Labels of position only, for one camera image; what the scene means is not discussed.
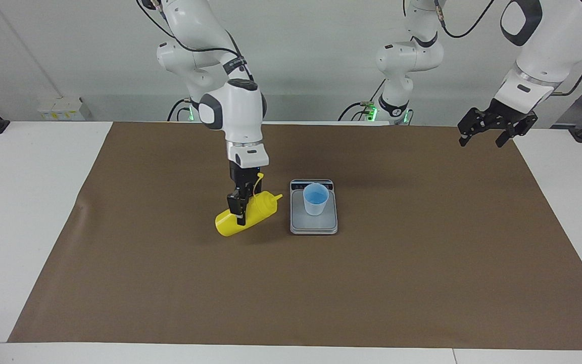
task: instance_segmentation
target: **brown mat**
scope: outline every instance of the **brown mat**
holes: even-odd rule
[[[114,124],[9,341],[582,350],[582,262],[513,143],[264,132],[280,211],[223,238],[223,133]],[[298,177],[334,181],[337,235],[289,233]]]

